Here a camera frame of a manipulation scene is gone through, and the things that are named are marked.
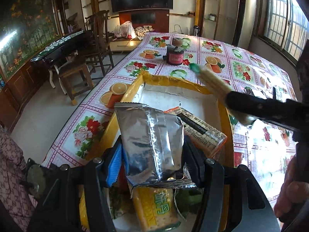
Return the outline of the person's right hand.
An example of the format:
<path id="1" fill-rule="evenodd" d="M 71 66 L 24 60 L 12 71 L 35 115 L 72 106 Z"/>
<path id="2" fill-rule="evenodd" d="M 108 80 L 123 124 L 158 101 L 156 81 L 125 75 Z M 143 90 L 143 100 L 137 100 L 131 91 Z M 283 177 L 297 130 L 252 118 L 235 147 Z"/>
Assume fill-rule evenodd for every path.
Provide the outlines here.
<path id="1" fill-rule="evenodd" d="M 274 213 L 277 218 L 288 213 L 291 210 L 292 204 L 302 203 L 308 199 L 308 183 L 294 181 L 295 172 L 296 156 L 294 156 L 288 164 L 284 183 L 274 206 Z"/>

